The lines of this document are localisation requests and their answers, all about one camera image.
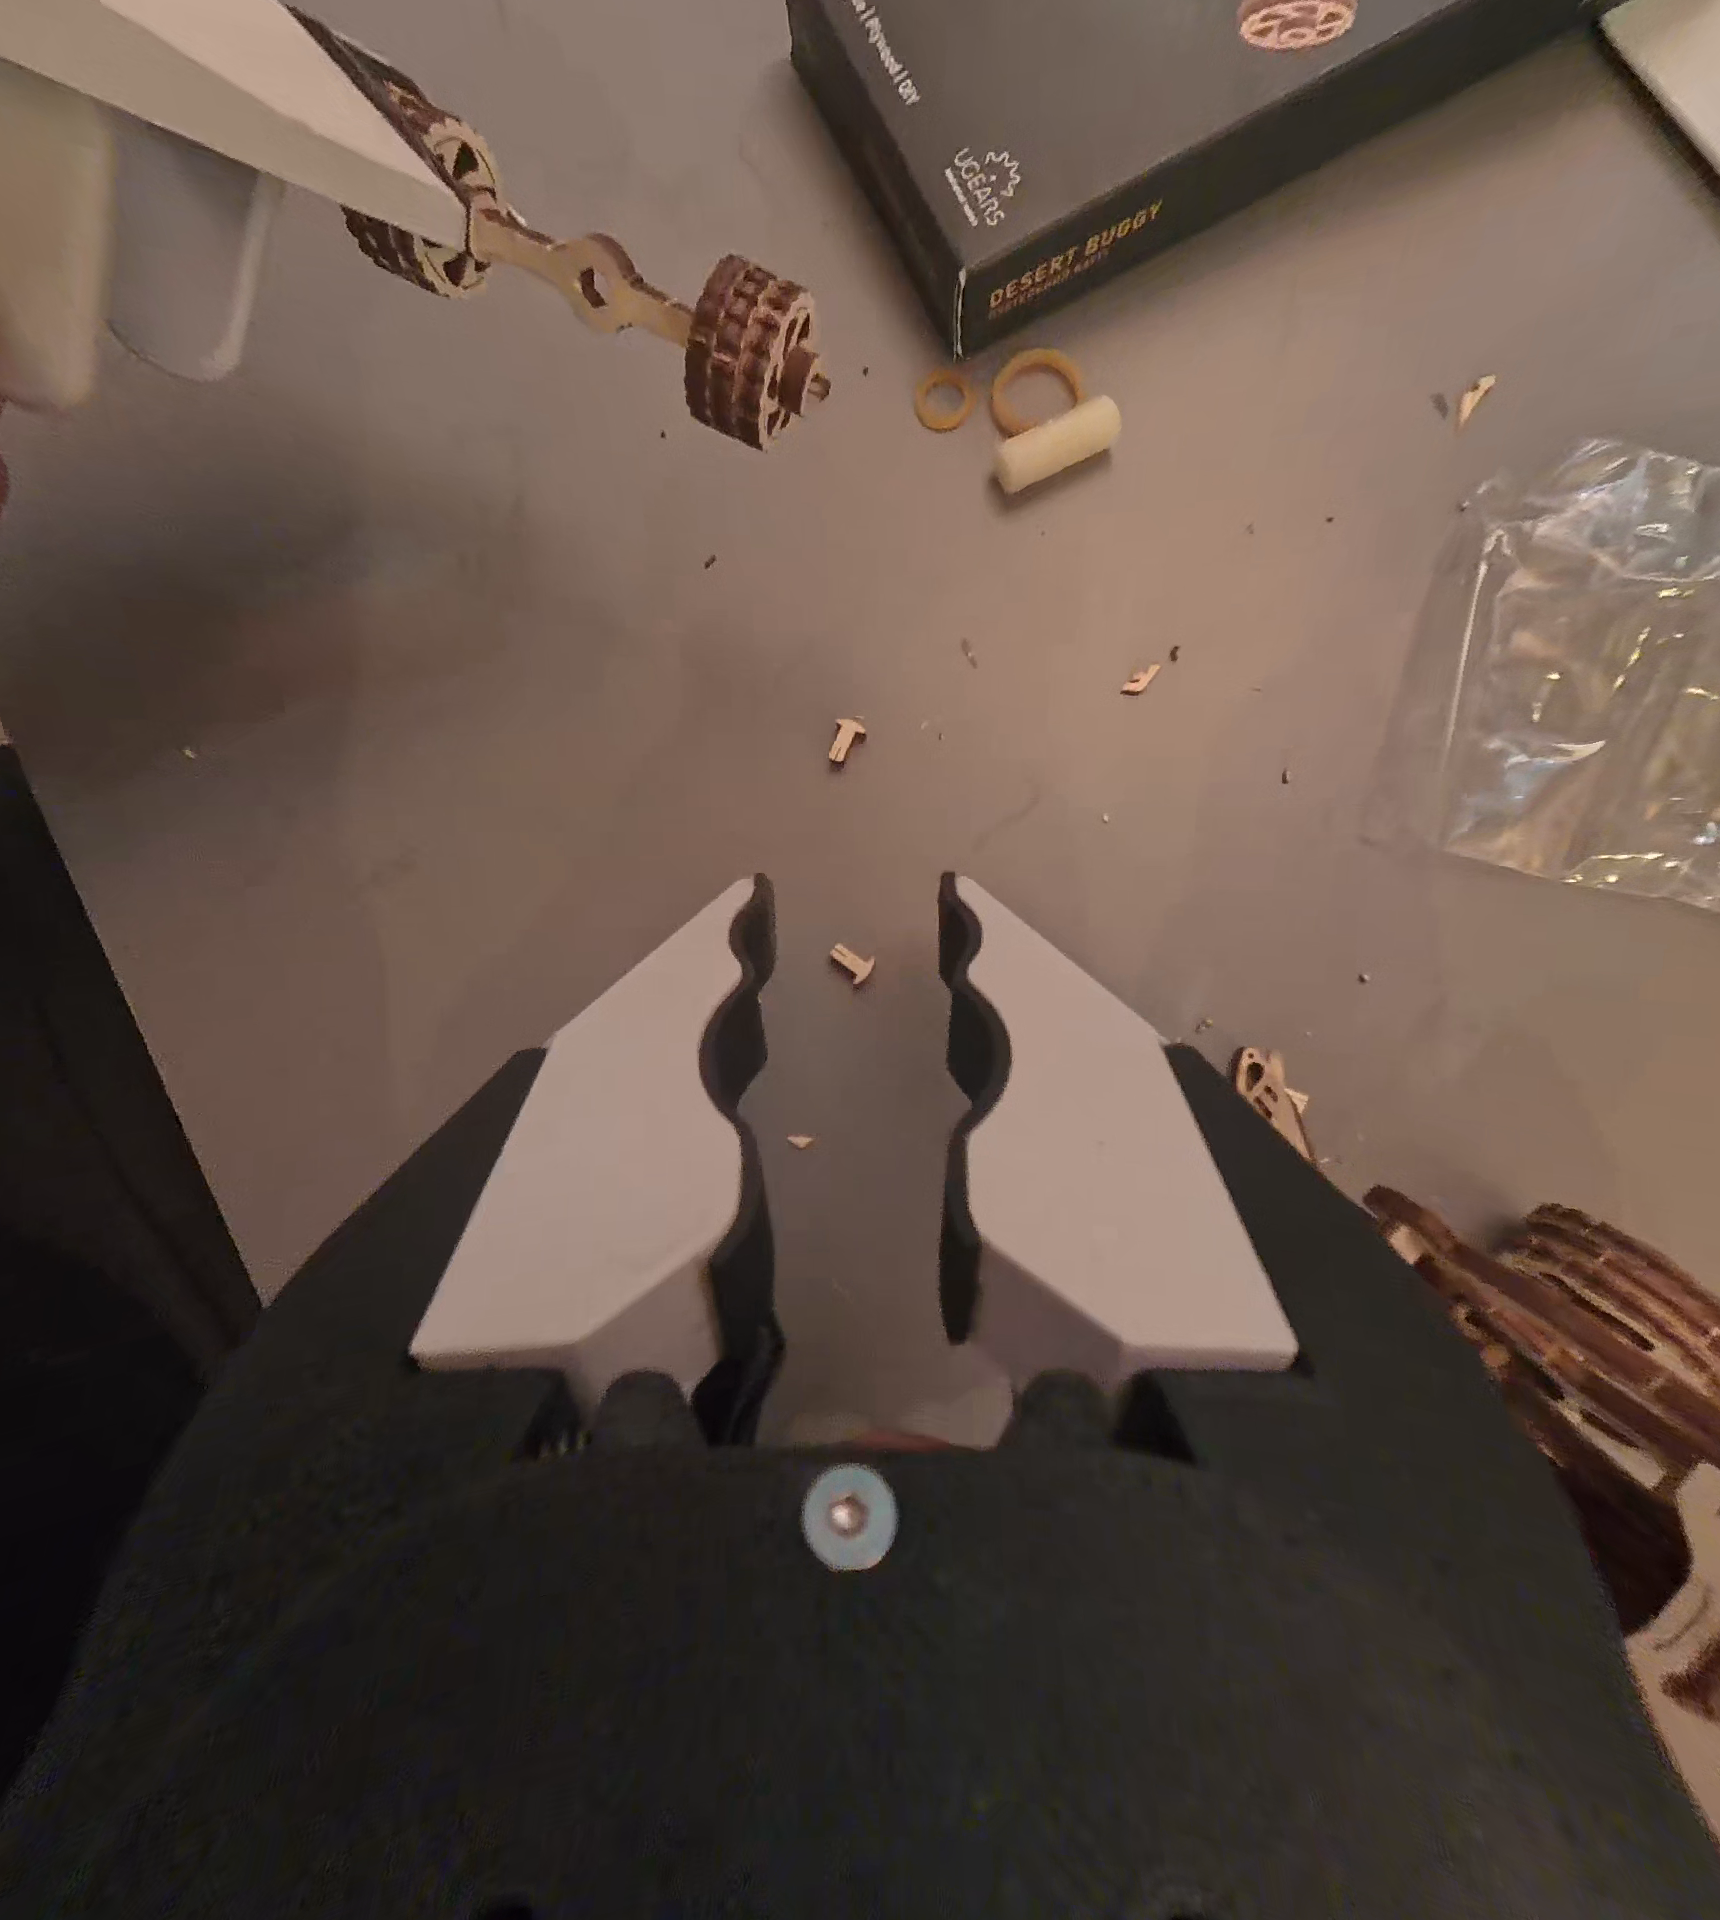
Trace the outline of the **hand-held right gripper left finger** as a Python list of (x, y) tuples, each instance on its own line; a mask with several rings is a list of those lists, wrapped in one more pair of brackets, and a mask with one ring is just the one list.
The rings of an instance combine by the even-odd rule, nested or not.
[(772, 885), (730, 882), (567, 1019), (410, 1337), (424, 1372), (708, 1373), (713, 1260), (752, 1196), (708, 1043), (772, 967)]

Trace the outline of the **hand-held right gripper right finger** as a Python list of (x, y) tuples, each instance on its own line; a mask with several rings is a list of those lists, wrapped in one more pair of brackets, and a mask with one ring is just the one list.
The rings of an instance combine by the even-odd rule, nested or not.
[(1154, 1023), (971, 876), (939, 882), (939, 1302), (1008, 1378), (1280, 1373), (1301, 1343)]

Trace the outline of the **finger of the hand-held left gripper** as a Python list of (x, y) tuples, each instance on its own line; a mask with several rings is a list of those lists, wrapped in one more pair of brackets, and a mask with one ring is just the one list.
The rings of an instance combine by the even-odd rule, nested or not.
[(105, 1), (107, 98), (260, 173), (447, 247), (463, 193), (285, 3)]

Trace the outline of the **wooden buggy model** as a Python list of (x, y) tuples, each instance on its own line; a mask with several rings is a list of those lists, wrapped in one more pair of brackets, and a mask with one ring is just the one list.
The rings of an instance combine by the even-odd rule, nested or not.
[(1682, 1487), (1720, 1473), (1720, 1297), (1570, 1206), (1540, 1204), (1485, 1247), (1395, 1185), (1361, 1204), (1546, 1458), (1622, 1631), (1652, 1626), (1692, 1565)]

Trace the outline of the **wooden wheel axle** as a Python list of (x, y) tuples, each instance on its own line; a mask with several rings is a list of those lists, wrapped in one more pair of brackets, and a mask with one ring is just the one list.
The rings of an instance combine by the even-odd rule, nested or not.
[(435, 104), (390, 60), (297, 5), (291, 11), (460, 205), (454, 243), (346, 205), (344, 225), (377, 268), (441, 299), (476, 293), (496, 268), (517, 270), (551, 286), (593, 331), (638, 330), (679, 345), (688, 414), (758, 452), (831, 393), (817, 304), (799, 282), (727, 252), (696, 299), (683, 302), (647, 279), (613, 235), (536, 228), (507, 195), (469, 120)]

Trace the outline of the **black model box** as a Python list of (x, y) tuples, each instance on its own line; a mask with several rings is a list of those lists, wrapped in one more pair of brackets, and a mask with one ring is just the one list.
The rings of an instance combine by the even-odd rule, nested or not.
[(1603, 1), (789, 1), (790, 63), (965, 361)]

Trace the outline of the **clear plastic bag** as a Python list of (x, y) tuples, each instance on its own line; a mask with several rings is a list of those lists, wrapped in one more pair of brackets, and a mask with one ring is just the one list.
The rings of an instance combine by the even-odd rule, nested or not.
[(1462, 501), (1362, 832), (1720, 916), (1720, 461), (1594, 438)]

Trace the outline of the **white wax cylinder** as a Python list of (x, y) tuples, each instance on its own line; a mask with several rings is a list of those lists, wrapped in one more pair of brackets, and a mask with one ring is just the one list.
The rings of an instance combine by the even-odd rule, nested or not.
[(996, 488), (1017, 498), (1113, 452), (1123, 412), (1113, 395), (1091, 395), (1007, 438), (992, 466)]

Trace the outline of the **large rubber band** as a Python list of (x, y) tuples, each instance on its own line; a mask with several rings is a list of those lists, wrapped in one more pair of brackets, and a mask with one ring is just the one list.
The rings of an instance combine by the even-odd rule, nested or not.
[[(1064, 391), (1064, 405), (1040, 414), (1027, 414), (1018, 404), (1018, 388), (1032, 376), (1055, 379)], [(1053, 345), (1020, 348), (992, 376), (988, 386), (988, 410), (998, 433), (1005, 439), (1017, 439), (1037, 427), (1061, 420), (1089, 401), (1087, 378), (1079, 364), (1063, 350)]]

